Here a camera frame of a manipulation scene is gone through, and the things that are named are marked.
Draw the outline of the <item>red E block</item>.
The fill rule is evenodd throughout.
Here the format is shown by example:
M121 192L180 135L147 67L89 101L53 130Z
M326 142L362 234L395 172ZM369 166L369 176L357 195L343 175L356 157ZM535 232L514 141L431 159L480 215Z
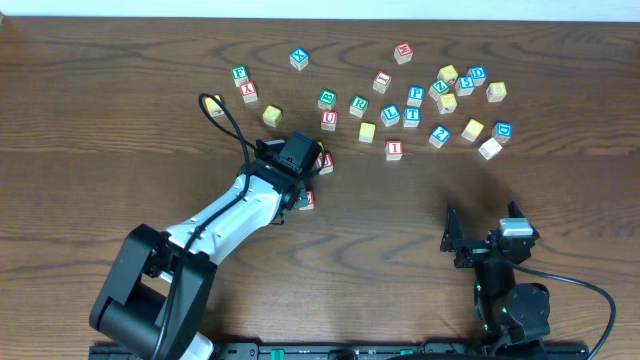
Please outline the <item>red E block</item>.
M300 199L300 210L311 210L315 207L315 197L312 190L307 190L306 194Z

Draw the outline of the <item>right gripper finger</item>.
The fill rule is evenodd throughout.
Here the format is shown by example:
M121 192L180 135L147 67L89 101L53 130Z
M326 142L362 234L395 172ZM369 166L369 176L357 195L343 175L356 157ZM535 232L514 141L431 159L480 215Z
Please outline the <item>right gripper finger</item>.
M447 208L446 224L440 244L440 251L456 252L462 247L462 243L463 234L456 209L452 205L449 205Z
M515 201L511 201L508 205L508 211L509 211L509 217L508 218L526 218L524 216L524 214L522 213L522 211L519 209L519 207L517 206ZM535 229L535 227L531 224L531 226L533 227L533 235L532 236L528 236L534 239L538 239L539 238L539 233L538 231Z

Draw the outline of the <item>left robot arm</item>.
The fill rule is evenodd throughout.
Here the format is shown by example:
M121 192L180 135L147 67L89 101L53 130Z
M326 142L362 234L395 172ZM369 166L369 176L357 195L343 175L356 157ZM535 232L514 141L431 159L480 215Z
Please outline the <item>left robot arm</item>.
M295 132L257 141L217 200L157 231L141 224L125 238L89 315L90 326L140 359L208 359L200 334L215 273L255 231L304 206L321 146Z

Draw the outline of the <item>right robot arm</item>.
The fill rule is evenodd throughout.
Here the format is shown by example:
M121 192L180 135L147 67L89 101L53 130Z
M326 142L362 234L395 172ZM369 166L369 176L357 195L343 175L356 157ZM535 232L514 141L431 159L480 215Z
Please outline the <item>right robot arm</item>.
M548 289L538 283L518 283L514 274L515 267L530 258L539 233L515 202L509 203L508 212L484 240L468 240L450 206L440 245L442 252L455 255L456 268L475 272L474 306L486 335L474 348L489 356L511 346L539 346L550 333Z

